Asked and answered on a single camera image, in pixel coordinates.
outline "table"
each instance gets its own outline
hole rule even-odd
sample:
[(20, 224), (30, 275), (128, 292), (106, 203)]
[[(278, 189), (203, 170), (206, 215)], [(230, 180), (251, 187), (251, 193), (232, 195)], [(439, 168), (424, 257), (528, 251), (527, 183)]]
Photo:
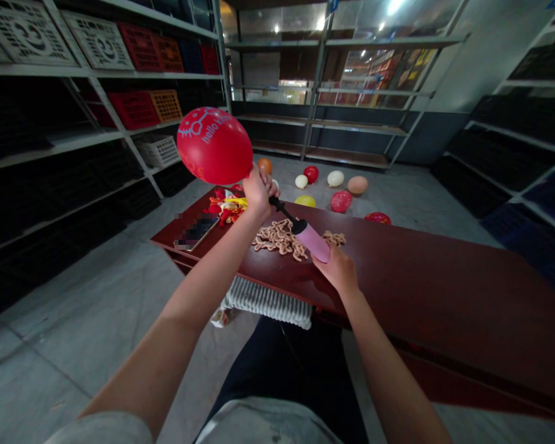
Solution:
[[(212, 189), (152, 238), (184, 273), (229, 229), (216, 227), (192, 252), (174, 249), (178, 234), (213, 195)], [(555, 417), (555, 291), (524, 259), (294, 203), (287, 208), (319, 233), (345, 233), (343, 249), (355, 260), (360, 287), (410, 368), (426, 362), (445, 378), (459, 375), (457, 390), (466, 397), (491, 390), (490, 399), (506, 395), (502, 402), (514, 404), (515, 411)], [(272, 213), (264, 226), (282, 219)], [(238, 275), (315, 306), (324, 319), (346, 323), (337, 292), (310, 260), (251, 248)]]

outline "gray floor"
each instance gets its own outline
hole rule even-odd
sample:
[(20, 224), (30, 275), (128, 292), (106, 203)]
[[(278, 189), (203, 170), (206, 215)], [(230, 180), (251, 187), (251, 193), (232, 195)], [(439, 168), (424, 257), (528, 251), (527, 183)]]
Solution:
[[(347, 179), (363, 175), (370, 182), (348, 211), (353, 216), (381, 211), (395, 225), (496, 246), (425, 169), (399, 165), (383, 175), (318, 165), (317, 184), (299, 191), (294, 178), (310, 163), (272, 161), (284, 200), (310, 194), (318, 207), (327, 208), (333, 191), (326, 187), (326, 177), (340, 169)], [(128, 357), (183, 278), (148, 239), (209, 188), (194, 181), (0, 316), (0, 443), (45, 441), (79, 413)], [(206, 327), (160, 443), (195, 439), (256, 321), (256, 315), (239, 313), (224, 329)], [(384, 442), (352, 334), (344, 333), (343, 341), (371, 441)], [(555, 443), (555, 422), (436, 407), (458, 443)]]

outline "white sleeve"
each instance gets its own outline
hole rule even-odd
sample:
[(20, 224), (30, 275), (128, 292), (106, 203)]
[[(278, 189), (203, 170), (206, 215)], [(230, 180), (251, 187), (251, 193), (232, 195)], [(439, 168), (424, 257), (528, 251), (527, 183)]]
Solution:
[(58, 430), (45, 444), (152, 444), (148, 426), (131, 413), (85, 416)]

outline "dark pants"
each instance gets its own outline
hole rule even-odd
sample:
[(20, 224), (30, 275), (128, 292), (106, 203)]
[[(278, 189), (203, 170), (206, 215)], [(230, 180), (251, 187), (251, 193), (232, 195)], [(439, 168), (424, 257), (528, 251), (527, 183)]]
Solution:
[(341, 441), (368, 442), (337, 327), (315, 321), (306, 331), (262, 316), (206, 423), (228, 401), (249, 396), (302, 404)]

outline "smartphone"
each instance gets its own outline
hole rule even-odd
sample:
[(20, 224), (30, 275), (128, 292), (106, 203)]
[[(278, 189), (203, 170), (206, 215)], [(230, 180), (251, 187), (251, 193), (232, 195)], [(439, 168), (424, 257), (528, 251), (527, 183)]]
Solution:
[(200, 215), (190, 227), (184, 230), (181, 237), (175, 240), (175, 248), (187, 251), (194, 250), (219, 221), (220, 217), (217, 215)]

